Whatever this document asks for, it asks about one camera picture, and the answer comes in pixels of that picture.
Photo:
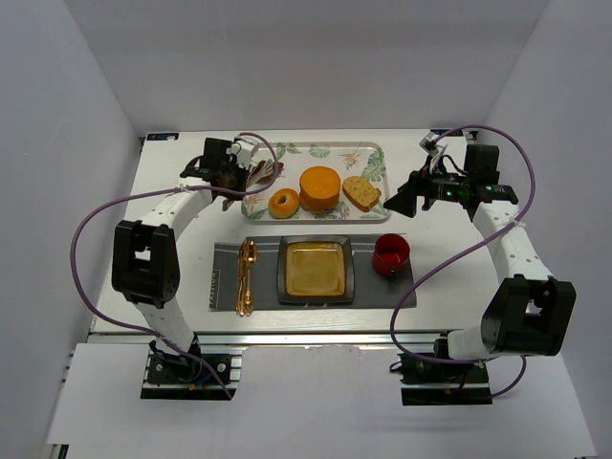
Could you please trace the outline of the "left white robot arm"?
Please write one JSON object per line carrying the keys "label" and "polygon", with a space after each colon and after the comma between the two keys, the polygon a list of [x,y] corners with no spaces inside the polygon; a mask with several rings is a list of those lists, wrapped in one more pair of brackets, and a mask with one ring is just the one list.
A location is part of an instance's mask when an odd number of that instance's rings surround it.
{"label": "left white robot arm", "polygon": [[189,161],[176,191],[142,218],[122,220],[115,228],[112,287],[160,334],[155,347],[161,353],[187,352],[196,340],[176,299],[181,279],[176,242],[217,196],[237,199],[246,190],[255,149],[245,138],[205,139],[203,154]]}

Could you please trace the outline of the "brown chocolate croissant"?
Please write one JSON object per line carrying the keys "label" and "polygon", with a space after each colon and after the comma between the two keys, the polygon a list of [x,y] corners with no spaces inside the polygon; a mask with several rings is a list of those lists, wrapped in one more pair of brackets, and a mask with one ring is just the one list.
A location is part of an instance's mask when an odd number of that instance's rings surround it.
{"label": "brown chocolate croissant", "polygon": [[282,173],[283,168],[284,163],[282,162],[278,165],[274,165],[272,161],[266,161],[257,172],[257,179],[255,182],[258,185],[267,185],[273,180],[274,176],[278,176]]}

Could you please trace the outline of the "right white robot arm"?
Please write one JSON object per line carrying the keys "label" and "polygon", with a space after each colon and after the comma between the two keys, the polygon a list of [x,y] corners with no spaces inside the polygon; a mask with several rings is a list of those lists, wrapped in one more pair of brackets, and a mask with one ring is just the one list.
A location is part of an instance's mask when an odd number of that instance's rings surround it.
{"label": "right white robot arm", "polygon": [[501,355],[554,356],[559,353],[577,293],[556,279],[538,257],[521,225],[521,210],[511,186],[499,182],[499,150],[470,144],[463,168],[449,172],[445,151],[422,141],[428,157],[411,172],[384,208],[412,217],[417,199],[428,210],[437,201],[457,203],[483,237],[499,287],[479,324],[450,331],[439,339],[444,361],[483,361]]}

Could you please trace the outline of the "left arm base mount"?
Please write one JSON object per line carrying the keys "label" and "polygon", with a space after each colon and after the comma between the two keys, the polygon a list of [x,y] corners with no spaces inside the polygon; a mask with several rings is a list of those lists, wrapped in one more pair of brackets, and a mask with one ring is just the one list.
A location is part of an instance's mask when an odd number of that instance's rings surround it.
{"label": "left arm base mount", "polygon": [[[228,402],[223,387],[211,371],[198,361],[174,355],[149,342],[148,357],[142,378],[142,400],[166,401],[221,401]],[[241,355],[238,352],[213,350],[203,353],[193,344],[189,351],[206,361],[216,372],[231,396],[240,378]]]}

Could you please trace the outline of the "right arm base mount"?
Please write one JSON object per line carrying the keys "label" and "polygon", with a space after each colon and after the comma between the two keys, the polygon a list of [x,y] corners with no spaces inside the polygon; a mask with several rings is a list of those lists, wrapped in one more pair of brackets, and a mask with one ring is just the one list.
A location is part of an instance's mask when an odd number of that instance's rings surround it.
{"label": "right arm base mount", "polygon": [[401,376],[403,406],[468,406],[492,404],[486,365],[433,362],[449,360],[448,334],[433,341],[421,358],[401,351],[399,360],[389,366]]}

